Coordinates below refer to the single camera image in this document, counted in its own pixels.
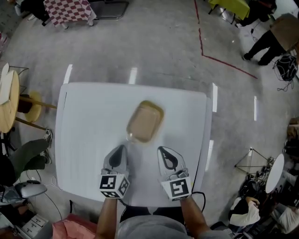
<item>round wooden table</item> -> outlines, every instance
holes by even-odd
[[[0,131],[3,133],[8,133],[13,127],[15,120],[38,129],[46,130],[46,128],[44,127],[29,123],[23,119],[16,117],[19,100],[30,102],[33,105],[42,105],[54,109],[57,109],[57,107],[54,105],[43,103],[41,101],[36,101],[20,96],[19,75],[16,71],[10,71],[7,75],[1,77],[1,80],[8,80],[10,77],[13,78],[13,81],[10,89],[9,101],[0,105]]]

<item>white round table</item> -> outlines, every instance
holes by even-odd
[[[284,155],[280,154],[274,161],[273,166],[270,170],[268,180],[266,183],[266,193],[270,193],[275,189],[281,177],[282,171],[284,169],[284,164],[285,164]]]

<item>person in brown jacket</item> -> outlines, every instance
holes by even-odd
[[[276,56],[296,49],[299,52],[299,19],[291,14],[283,14],[276,19],[269,31],[253,45],[251,50],[243,55],[243,60],[250,61],[259,51],[269,48],[258,62],[268,65]]]

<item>table with checkered tablecloth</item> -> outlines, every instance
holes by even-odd
[[[45,0],[43,4],[54,26],[96,18],[87,0]]]

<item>gray shirt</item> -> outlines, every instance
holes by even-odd
[[[171,218],[147,215],[129,218],[120,223],[118,239],[191,239],[184,225]],[[198,239],[231,239],[223,231],[207,231]]]

